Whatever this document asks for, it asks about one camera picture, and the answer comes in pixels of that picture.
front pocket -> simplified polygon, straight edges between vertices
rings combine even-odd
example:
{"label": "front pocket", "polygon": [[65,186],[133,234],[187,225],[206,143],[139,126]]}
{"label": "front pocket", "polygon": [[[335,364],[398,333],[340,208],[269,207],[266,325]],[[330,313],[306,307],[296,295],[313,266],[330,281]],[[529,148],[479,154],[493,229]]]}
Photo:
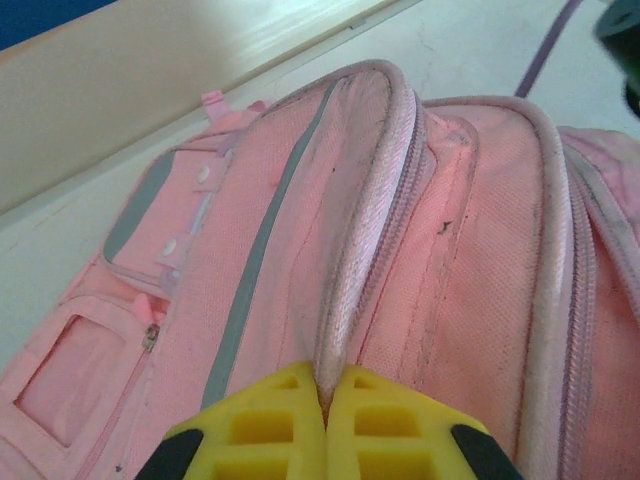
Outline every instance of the front pocket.
{"label": "front pocket", "polygon": [[478,155],[477,132],[462,118],[426,112],[422,162],[437,165],[419,197],[383,287],[352,343],[356,363],[419,389],[435,318],[465,223]]}
{"label": "front pocket", "polygon": [[159,157],[105,240],[107,267],[135,288],[170,299],[228,164],[215,151],[195,146]]}
{"label": "front pocket", "polygon": [[149,328],[116,299],[63,303],[0,383],[0,439],[45,478],[76,475],[150,350]]}

zipper pull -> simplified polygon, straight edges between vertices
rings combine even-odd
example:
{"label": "zipper pull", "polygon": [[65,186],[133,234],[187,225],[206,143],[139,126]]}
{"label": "zipper pull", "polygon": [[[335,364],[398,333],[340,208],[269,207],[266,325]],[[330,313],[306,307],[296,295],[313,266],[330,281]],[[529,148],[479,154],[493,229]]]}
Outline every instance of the zipper pull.
{"label": "zipper pull", "polygon": [[151,353],[156,341],[158,340],[158,334],[160,333],[160,327],[155,323],[152,323],[144,331],[144,338],[142,339],[142,348],[145,352]]}

blue surface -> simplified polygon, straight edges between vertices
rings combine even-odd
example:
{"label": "blue surface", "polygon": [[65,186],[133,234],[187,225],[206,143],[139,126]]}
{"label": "blue surface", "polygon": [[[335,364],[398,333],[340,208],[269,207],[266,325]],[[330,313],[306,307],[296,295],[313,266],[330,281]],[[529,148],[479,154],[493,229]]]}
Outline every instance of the blue surface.
{"label": "blue surface", "polygon": [[116,0],[0,0],[0,50]]}

wall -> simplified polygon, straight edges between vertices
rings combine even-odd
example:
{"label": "wall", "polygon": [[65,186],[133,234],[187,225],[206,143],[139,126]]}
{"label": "wall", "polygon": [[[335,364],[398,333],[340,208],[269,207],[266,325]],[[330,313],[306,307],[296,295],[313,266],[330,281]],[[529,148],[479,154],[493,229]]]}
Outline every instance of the wall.
{"label": "wall", "polygon": [[0,52],[0,213],[391,0],[119,0]]}

yellow object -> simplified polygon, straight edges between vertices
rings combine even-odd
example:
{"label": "yellow object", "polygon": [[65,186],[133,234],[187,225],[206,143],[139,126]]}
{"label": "yellow object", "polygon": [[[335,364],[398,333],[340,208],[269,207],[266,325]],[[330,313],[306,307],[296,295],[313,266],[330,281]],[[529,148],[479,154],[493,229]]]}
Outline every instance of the yellow object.
{"label": "yellow object", "polygon": [[450,429],[477,420],[347,367],[325,433],[312,367],[293,364],[172,428],[204,437],[185,480],[475,479]]}
{"label": "yellow object", "polygon": [[326,478],[476,480],[451,435],[456,424],[488,433],[468,415],[349,366],[329,411]]}
{"label": "yellow object", "polygon": [[173,427],[204,432],[184,480],[324,480],[325,431],[311,364],[265,377]]}

